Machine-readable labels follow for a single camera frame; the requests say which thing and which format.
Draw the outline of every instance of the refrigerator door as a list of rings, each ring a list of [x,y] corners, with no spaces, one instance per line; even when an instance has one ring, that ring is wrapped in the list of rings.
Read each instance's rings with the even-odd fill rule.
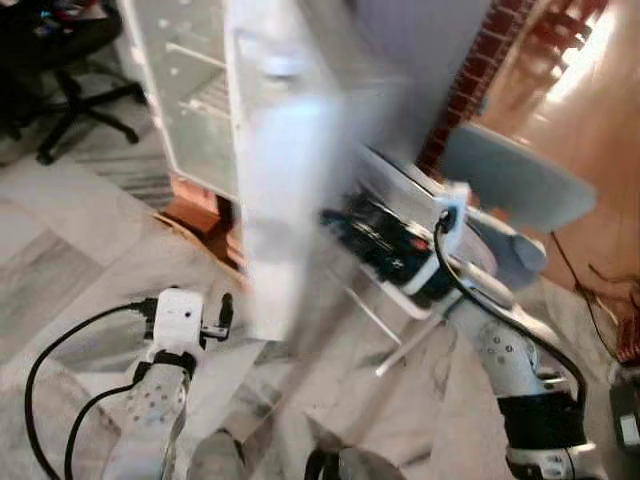
[[[311,271],[319,210],[352,187],[403,81],[338,0],[229,1],[224,40],[251,333],[283,340],[329,295]]]

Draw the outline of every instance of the red brick block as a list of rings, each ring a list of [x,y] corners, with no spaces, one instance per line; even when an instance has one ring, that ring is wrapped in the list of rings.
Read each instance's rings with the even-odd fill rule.
[[[515,14],[503,10],[492,10],[482,24],[484,30],[496,35],[506,36],[516,20]]]
[[[447,143],[447,139],[449,138],[450,130],[448,128],[435,128],[431,132],[431,138],[438,140],[442,143]]]
[[[456,78],[456,86],[458,92],[468,97],[473,96],[479,84],[480,80],[478,80],[477,78],[466,76],[464,74],[464,70],[462,71],[462,74],[458,75],[458,78]]]
[[[438,164],[438,159],[440,155],[435,155],[433,153],[427,153],[426,151],[422,152],[420,155],[420,159],[418,160],[418,168],[427,176],[435,179],[439,179],[441,175],[437,173],[436,166]]]
[[[435,142],[432,139],[429,140],[426,148],[424,149],[424,153],[427,156],[436,157],[436,158],[439,157],[442,154],[442,152],[444,152],[444,144]]]
[[[520,12],[522,7],[525,4],[524,0],[498,0],[496,6],[504,8],[506,10],[511,10],[513,12]]]
[[[455,110],[456,112],[464,112],[467,109],[470,100],[471,99],[469,97],[455,94],[449,99],[449,108],[451,110]]]
[[[501,47],[502,40],[481,31],[478,34],[476,43],[473,45],[472,53],[484,55],[485,57],[489,58],[494,58],[500,51]]]
[[[471,76],[482,78],[492,66],[486,59],[470,56],[464,64],[464,71]]]
[[[449,128],[457,127],[463,120],[462,113],[449,110],[446,115],[446,125]]]

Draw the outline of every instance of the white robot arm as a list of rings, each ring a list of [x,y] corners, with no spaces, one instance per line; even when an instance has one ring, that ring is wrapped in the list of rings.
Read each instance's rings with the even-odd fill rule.
[[[607,480],[584,433],[586,382],[557,335],[528,315],[504,285],[456,258],[455,247],[445,242],[465,208],[459,202],[445,206],[434,232],[425,232],[365,189],[343,211],[323,212],[322,221],[380,283],[397,286],[403,301],[430,306],[470,339],[504,416],[507,463],[516,478]],[[430,275],[407,292],[407,281],[416,283],[434,261]],[[555,365],[541,365],[540,350]]]
[[[138,365],[127,395],[127,418],[102,473],[105,480],[169,479],[174,444],[184,427],[189,385],[207,338],[225,341],[233,317],[230,294],[222,299],[219,324],[203,327],[204,300],[170,288],[158,297],[153,344]]]

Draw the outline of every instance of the power cord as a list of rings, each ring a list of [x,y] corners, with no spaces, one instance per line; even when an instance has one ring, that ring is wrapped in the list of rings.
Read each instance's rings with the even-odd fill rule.
[[[49,460],[47,460],[44,451],[42,450],[42,446],[40,445],[40,441],[38,439],[38,433],[36,431],[35,420],[33,416],[33,389],[35,385],[36,375],[40,366],[44,363],[46,358],[51,354],[53,350],[56,349],[62,342],[70,338],[71,336],[78,333],[80,330],[88,327],[89,325],[97,322],[98,320],[112,315],[117,312],[122,311],[136,311],[145,316],[145,318],[153,319],[155,317],[155,308],[158,301],[155,298],[146,298],[141,302],[132,302],[126,305],[120,305],[118,307],[110,308],[102,313],[98,313],[87,320],[84,320],[80,324],[73,327],[71,330],[68,330],[58,339],[56,339],[53,343],[51,343],[47,348],[45,348],[40,355],[36,358],[35,362],[31,366],[31,370],[29,371],[29,375],[27,376],[27,384],[25,387],[24,393],[24,419],[27,430],[27,438],[29,439],[29,444],[31,445],[31,450],[33,451],[38,464],[47,474],[47,476],[51,480],[60,480],[60,476],[55,471]]]
[[[564,352],[556,348],[554,345],[548,343],[543,338],[538,337],[536,334],[529,331],[524,326],[514,323],[512,319],[506,316],[504,313],[502,313],[500,309],[492,308],[491,306],[487,305],[484,300],[481,300],[481,297],[479,295],[476,295],[475,293],[473,293],[473,291],[462,282],[460,277],[458,277],[458,274],[453,270],[453,268],[449,264],[448,259],[442,252],[441,238],[443,235],[446,235],[451,230],[451,228],[453,228],[453,225],[455,223],[455,215],[456,215],[456,211],[454,209],[445,210],[443,214],[440,216],[440,218],[438,219],[438,222],[436,223],[436,226],[435,226],[433,241],[434,241],[436,256],[438,257],[438,262],[440,263],[440,266],[443,268],[444,272],[452,281],[452,283],[455,285],[455,287],[460,291],[460,293],[462,293],[462,296],[464,298],[469,300],[471,303],[473,303],[474,305],[476,305],[481,310],[488,313],[495,319],[504,323],[509,328],[517,331],[521,335],[527,337],[532,342],[540,345],[542,348],[547,350],[553,357],[555,357],[574,376],[574,378],[576,379],[576,382],[578,383],[578,393],[576,395],[576,403],[584,411],[584,406],[587,399],[587,382],[584,376],[582,375],[582,372],[580,371],[578,366],[573,362],[573,360],[571,360],[567,355],[564,354]]]
[[[136,386],[139,379],[130,383],[129,385],[125,385],[123,387],[112,388],[111,390],[107,390],[106,392],[102,392],[99,395],[96,395],[91,400],[87,402],[87,404],[82,407],[80,413],[76,417],[73,425],[71,427],[71,431],[69,432],[69,438],[67,439],[67,447],[64,451],[64,478],[65,480],[73,480],[73,449],[76,443],[76,437],[78,436],[78,431],[80,430],[80,425],[82,425],[82,421],[84,417],[89,413],[89,410],[98,403],[100,400],[110,397],[112,395],[117,395],[118,393],[124,393],[131,390]]]
[[[576,273],[575,269],[573,268],[573,265],[571,265],[571,262],[569,261],[569,258],[567,257],[567,254],[565,253],[564,248],[562,248],[562,245],[560,244],[560,241],[558,240],[558,237],[556,236],[555,232],[551,232],[551,239],[556,244],[556,247],[558,247],[558,251],[560,252],[560,256],[562,257],[562,259],[564,260],[564,263],[567,265],[567,268],[571,272],[571,276],[573,277],[573,281],[575,282],[576,290],[578,290],[580,295],[582,295],[582,298],[584,299],[585,303],[587,304],[587,308],[589,309],[589,316],[591,317],[591,323],[593,324],[593,328],[596,331],[596,335],[598,335],[598,339],[600,340],[600,343],[602,343],[602,346],[607,351],[607,353],[609,354],[611,359],[614,360],[615,362],[617,362],[618,361],[618,356],[609,347],[607,342],[605,342],[604,337],[602,336],[602,332],[600,331],[600,327],[598,326],[598,322],[596,320],[596,315],[595,315],[595,312],[593,311],[593,305],[591,305],[591,300],[589,300],[589,296],[587,294],[588,289],[582,284],[582,282],[578,278],[578,274]]]

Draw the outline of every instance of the black wire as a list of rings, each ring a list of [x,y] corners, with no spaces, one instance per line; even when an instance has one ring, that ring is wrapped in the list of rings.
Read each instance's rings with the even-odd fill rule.
[[[556,236],[556,234],[554,232],[551,232],[551,238],[553,239],[553,242],[556,244],[556,247],[558,247],[558,251],[560,252],[560,256],[562,257],[562,259],[564,260],[564,263],[567,265],[567,268],[571,272],[571,276],[573,277],[573,281],[575,282],[576,289],[578,290],[580,295],[582,295],[582,298],[584,298],[584,301],[587,304],[587,308],[589,309],[589,316],[591,317],[591,323],[593,324],[593,328],[596,331],[596,335],[598,335],[598,339],[600,339],[600,343],[602,343],[602,346],[607,351],[607,353],[609,354],[611,359],[617,362],[618,361],[618,356],[609,347],[607,342],[604,341],[604,337],[602,336],[602,332],[600,332],[600,327],[598,326],[598,322],[596,320],[596,315],[595,315],[595,313],[593,311],[593,305],[591,305],[591,301],[589,300],[589,297],[587,296],[587,288],[582,284],[580,279],[578,279],[578,274],[574,270],[573,265],[571,265],[571,262],[569,261],[569,258],[567,257],[567,254],[564,252],[564,248],[562,248],[562,245],[560,245],[560,241],[558,240],[558,237]],[[594,273],[598,274],[598,271],[595,270],[593,267],[592,267],[592,270],[594,271]]]
[[[125,385],[122,387],[112,388],[111,390],[107,390],[106,392],[102,392],[99,395],[96,395],[91,400],[87,402],[87,404],[82,407],[80,413],[76,417],[73,425],[71,426],[71,430],[69,431],[69,437],[67,439],[67,447],[64,451],[64,478],[65,480],[73,480],[73,449],[76,443],[76,437],[78,436],[78,431],[80,430],[80,425],[82,425],[82,421],[84,417],[89,413],[89,410],[98,403],[100,400],[110,397],[112,395],[117,395],[118,393],[128,392],[138,382],[133,382],[129,385]]]
[[[511,318],[505,316],[499,309],[494,309],[486,305],[484,301],[480,300],[478,295],[474,294],[466,285],[464,285],[464,283],[462,283],[462,281],[460,280],[460,277],[458,277],[456,272],[453,271],[453,269],[451,268],[451,265],[449,264],[449,261],[446,259],[446,257],[442,253],[442,248],[440,245],[440,237],[443,234],[445,234],[445,230],[447,228],[446,223],[447,223],[447,220],[450,218],[450,217],[447,217],[447,215],[450,215],[450,213],[446,212],[445,216],[440,217],[440,220],[438,220],[438,223],[436,223],[434,235],[433,235],[436,256],[438,257],[438,262],[440,263],[440,266],[443,268],[444,272],[447,274],[447,276],[451,279],[451,281],[454,283],[456,288],[460,290],[462,295],[467,300],[469,300],[471,303],[473,303],[474,305],[476,305],[477,307],[479,307],[481,310],[485,311],[492,317],[506,324],[507,327],[517,331],[518,333],[527,337],[534,343],[537,343],[538,345],[543,347],[545,350],[547,350],[553,357],[555,357],[576,379],[576,382],[578,383],[578,393],[576,395],[576,403],[580,406],[581,409],[584,410],[584,405],[587,400],[587,382],[584,376],[582,375],[582,372],[580,371],[578,366],[573,362],[573,360],[567,357],[564,354],[564,352],[560,351],[554,345],[550,344],[543,338],[538,337],[535,333],[529,331],[529,329],[527,329],[526,327],[518,325],[517,323],[514,323],[511,320]]]
[[[607,277],[600,270],[594,267],[591,263],[588,264],[589,270],[595,273],[600,280],[605,281],[607,283],[631,283],[636,287],[640,287],[640,275],[621,275],[619,277]]]
[[[36,358],[36,361],[33,362],[33,365],[31,366],[31,370],[29,371],[29,376],[27,377],[27,384],[24,392],[24,420],[25,420],[25,425],[27,429],[27,438],[29,439],[31,450],[33,450],[33,454],[35,455],[36,460],[38,461],[38,463],[40,464],[44,472],[47,474],[47,476],[51,480],[60,480],[60,477],[56,473],[53,466],[51,466],[51,463],[49,463],[49,461],[47,460],[47,457],[45,456],[42,450],[42,447],[40,446],[40,441],[38,440],[38,433],[36,432],[36,426],[35,426],[35,421],[33,417],[33,388],[36,380],[36,374],[38,373],[38,369],[40,368],[42,363],[45,361],[47,356],[49,356],[49,354],[58,345],[60,345],[62,342],[64,342],[69,337],[76,334],[83,328],[86,328],[92,323],[100,320],[103,317],[111,315],[113,313],[121,312],[125,310],[135,310],[137,308],[140,308],[141,305],[142,305],[142,302],[129,303],[127,305],[120,305],[119,307],[111,308],[102,313],[94,315],[91,318],[88,318],[87,320],[73,327],[71,330],[67,331],[65,334],[63,334],[61,337],[55,340],[51,345],[45,348],[43,352],[38,356],[38,358]]]

